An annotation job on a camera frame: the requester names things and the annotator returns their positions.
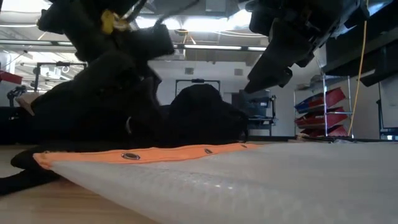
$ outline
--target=wooden floor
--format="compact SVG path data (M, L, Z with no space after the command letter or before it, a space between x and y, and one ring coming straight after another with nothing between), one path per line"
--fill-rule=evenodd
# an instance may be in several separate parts
M0 177L19 172L10 159L20 146L0 147ZM67 180L0 197L2 224L156 223Z

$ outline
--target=wooden table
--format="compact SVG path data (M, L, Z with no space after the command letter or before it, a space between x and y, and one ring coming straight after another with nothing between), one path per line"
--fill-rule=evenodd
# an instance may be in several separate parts
M18 172L9 160L26 146L0 147L0 177ZM0 197L2 224L113 224L155 221L106 200L67 180Z

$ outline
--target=black bag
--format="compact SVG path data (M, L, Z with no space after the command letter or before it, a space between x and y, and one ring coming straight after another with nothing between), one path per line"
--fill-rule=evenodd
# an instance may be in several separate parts
M183 89L169 108L167 125L177 144L228 144L247 135L248 117L208 84Z

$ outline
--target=orange strip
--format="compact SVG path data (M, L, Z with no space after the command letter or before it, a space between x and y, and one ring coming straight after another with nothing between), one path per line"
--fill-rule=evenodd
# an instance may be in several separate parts
M222 146L196 145L184 146L172 149L149 148L131 150L113 150L106 152L50 152L35 153L34 159L44 169L50 169L53 162L57 161L85 161L106 162L113 164L144 164L150 162L182 161L198 159L204 156L215 155L224 152L245 151L259 147L255 144L227 144Z

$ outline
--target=wire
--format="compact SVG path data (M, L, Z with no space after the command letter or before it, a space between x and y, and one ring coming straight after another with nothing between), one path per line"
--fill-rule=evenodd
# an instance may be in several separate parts
M265 38L266 37L264 35L261 35L261 36L245 36L245 35L223 34L221 32L215 32L215 31L213 31L212 33L219 34L219 35L225 35L225 36L228 36L228 37L247 37L247 38Z
M44 32L42 35L40 35L40 37L37 39L37 40L40 40L41 38L43 38L44 37L44 35L46 34L47 32ZM11 60L9 63L7 63L7 64L5 64L4 66L2 66L1 68L0 68L0 70L3 70L4 68L6 68L8 65L10 65L12 62L15 62L19 57L21 57L21 56L23 56L24 54L27 54L27 50L23 50L23 52L21 53L21 54L19 54L16 58L14 58L13 60Z
M194 1L192 1L190 4L187 4L186 6L180 8L180 9L176 9L176 10L174 10L174 11L170 11L170 12L164 14L163 16L161 16L161 17L156 21L154 27L155 27L155 26L161 25L161 23L163 23L163 21L164 21L165 19L167 19L168 17L174 16L174 15L177 15L177 14L180 14L181 12L183 12L183 11L185 11L185 10L187 10L187 9L190 9L190 8L193 7L193 6L196 6L199 2L200 2L200 0L194 0Z
M136 20L139 12L141 11L141 9L145 6L145 3L147 2L147 0L141 0L132 10L132 12L130 13L129 16L127 16L126 21L128 22L132 22L134 20Z
M369 6L369 0L366 0L366 7L368 7L368 6ZM351 124L349 125L349 130L348 130L348 135L349 136L351 135L351 131L353 129L355 110L356 110L356 103L358 102L358 93L359 93L359 87L360 87L359 84L361 83L360 79L361 79L361 74L362 74L363 58L364 58L364 55L365 55L367 26L368 26L368 22L365 21L364 25L363 25L363 43L362 43L361 61L359 63L358 84L356 85L354 109L353 109L353 114L352 114L352 117L351 117Z
M188 35L188 33L186 33L184 36L184 41L182 42L183 44L185 44L185 41L187 40L187 35Z

